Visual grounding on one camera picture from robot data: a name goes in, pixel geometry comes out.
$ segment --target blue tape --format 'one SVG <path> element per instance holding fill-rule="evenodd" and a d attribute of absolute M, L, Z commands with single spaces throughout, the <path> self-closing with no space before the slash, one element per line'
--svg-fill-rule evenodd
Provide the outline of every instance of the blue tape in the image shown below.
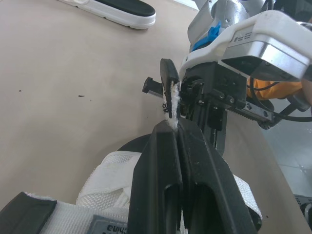
<path fill-rule="evenodd" d="M 219 36 L 220 28 L 221 28 L 221 21 L 219 21 L 219 23 L 217 24 L 216 27 L 211 27 L 209 29 L 206 37 L 200 39 L 198 42 L 196 42 L 194 44 L 192 51 L 196 50 L 198 47 L 200 47 L 200 46 L 202 46 L 208 42 L 214 41 Z"/>

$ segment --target floor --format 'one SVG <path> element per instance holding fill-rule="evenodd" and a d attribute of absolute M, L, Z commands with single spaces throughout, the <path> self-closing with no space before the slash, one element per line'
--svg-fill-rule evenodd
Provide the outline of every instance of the floor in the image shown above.
<path fill-rule="evenodd" d="M 157 12 L 149 30 L 57 0 L 0 2 L 0 209 L 21 191 L 75 203 L 108 153 L 164 119 L 141 89 L 160 81 L 161 58 L 179 69 L 197 11 L 145 2 Z M 224 158 L 253 191 L 259 233 L 311 233 L 257 123 L 229 113 Z"/>
<path fill-rule="evenodd" d="M 278 99 L 273 103 L 278 112 L 289 104 Z M 295 111 L 293 115 L 308 117 L 311 112 Z M 312 197 L 312 123 L 282 121 L 274 128 L 264 130 L 263 134 L 292 192 Z"/>

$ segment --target white mesh fabric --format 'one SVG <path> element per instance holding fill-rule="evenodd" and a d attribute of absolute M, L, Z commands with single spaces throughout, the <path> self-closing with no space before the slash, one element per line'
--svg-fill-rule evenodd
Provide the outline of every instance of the white mesh fabric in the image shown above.
<path fill-rule="evenodd" d="M 129 208 L 129 186 L 132 184 L 133 168 L 140 155 L 141 153 L 117 151 L 106 156 L 84 184 L 76 204 L 97 211 L 111 207 Z"/>
<path fill-rule="evenodd" d="M 114 206 L 121 194 L 122 189 L 118 189 L 108 194 L 89 194 L 79 197 L 76 204 L 83 207 L 93 208 L 97 211 L 104 211 L 105 209 Z"/>

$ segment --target label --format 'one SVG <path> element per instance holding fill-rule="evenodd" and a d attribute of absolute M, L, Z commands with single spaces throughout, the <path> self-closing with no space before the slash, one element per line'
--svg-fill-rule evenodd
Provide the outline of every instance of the label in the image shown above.
<path fill-rule="evenodd" d="M 87 234 L 127 234 L 127 223 L 93 215 Z"/>

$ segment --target gray floor tile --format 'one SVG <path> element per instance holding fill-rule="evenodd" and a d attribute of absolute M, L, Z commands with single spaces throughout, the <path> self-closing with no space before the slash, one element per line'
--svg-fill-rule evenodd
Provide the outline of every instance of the gray floor tile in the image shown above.
<path fill-rule="evenodd" d="M 294 194 L 312 196 L 312 183 L 304 170 L 288 166 L 280 166 L 280 168 Z"/>

